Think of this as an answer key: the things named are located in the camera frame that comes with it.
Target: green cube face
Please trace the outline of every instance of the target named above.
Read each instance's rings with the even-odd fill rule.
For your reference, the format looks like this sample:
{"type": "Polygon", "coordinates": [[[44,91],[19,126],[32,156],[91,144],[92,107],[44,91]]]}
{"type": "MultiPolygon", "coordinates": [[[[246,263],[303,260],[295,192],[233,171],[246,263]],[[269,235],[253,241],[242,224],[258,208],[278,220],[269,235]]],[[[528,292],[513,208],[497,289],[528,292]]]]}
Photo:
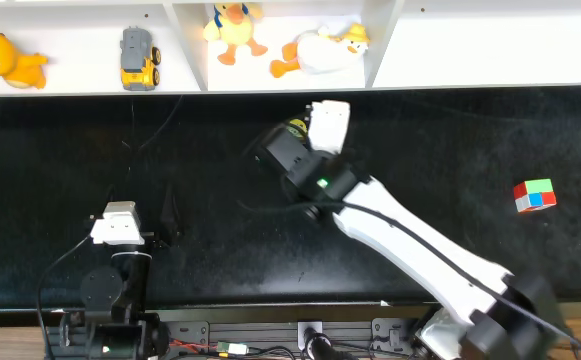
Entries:
{"type": "Polygon", "coordinates": [[[551,192],[553,191],[552,181],[550,179],[526,181],[526,190],[528,194],[551,192]]]}

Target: black surface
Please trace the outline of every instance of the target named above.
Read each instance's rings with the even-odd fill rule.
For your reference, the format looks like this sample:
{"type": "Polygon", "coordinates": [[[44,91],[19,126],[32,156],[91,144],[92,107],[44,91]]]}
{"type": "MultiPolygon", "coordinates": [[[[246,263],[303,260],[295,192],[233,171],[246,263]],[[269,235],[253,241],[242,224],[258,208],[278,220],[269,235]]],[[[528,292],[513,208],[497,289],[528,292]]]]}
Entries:
{"type": "MultiPolygon", "coordinates": [[[[581,87],[571,87],[187,96],[142,153],[177,97],[0,99],[0,308],[33,307],[36,279],[83,237],[111,185],[149,223],[168,182],[185,235],[154,254],[149,308],[430,300],[333,227],[236,204],[284,203],[277,176],[240,153],[325,98],[351,102],[347,147],[403,205],[469,251],[542,271],[561,300],[581,300],[581,87]],[[536,178],[552,179],[559,204],[518,215],[512,188],[536,178]]],[[[79,306],[81,278],[105,264],[106,250],[80,249],[50,274],[43,303],[79,306]]]]}

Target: black wheel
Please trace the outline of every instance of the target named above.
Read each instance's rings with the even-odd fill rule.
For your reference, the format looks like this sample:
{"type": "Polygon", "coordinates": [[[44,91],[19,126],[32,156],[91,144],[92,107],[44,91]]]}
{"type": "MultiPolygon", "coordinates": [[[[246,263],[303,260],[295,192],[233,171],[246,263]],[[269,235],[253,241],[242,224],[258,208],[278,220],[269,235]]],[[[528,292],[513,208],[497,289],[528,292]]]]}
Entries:
{"type": "Polygon", "coordinates": [[[152,62],[155,65],[161,64],[161,50],[155,46],[152,47],[152,62]]]}
{"type": "Polygon", "coordinates": [[[161,80],[159,78],[159,70],[157,70],[157,69],[152,70],[152,84],[154,86],[159,85],[159,80],[161,80]]]}

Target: yellow toy truck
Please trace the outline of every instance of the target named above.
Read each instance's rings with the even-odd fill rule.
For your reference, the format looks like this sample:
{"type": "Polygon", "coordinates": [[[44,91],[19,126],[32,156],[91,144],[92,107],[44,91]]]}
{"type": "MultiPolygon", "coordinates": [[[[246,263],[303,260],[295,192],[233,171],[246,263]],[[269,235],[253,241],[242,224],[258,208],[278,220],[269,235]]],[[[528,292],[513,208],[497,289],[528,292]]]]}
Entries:
{"type": "Polygon", "coordinates": [[[159,85],[161,51],[152,45],[146,30],[130,27],[123,30],[121,40],[121,82],[131,91],[154,90],[159,85]]]}

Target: rubik's cube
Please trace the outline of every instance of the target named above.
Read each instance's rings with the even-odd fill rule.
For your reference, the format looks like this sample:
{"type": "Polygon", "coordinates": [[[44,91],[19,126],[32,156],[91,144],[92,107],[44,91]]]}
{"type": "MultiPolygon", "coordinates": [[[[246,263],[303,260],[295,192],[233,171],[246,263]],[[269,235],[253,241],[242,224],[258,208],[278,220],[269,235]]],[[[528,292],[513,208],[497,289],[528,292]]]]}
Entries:
{"type": "Polygon", "coordinates": [[[543,210],[557,205],[550,179],[525,181],[514,187],[518,212],[543,210]]]}

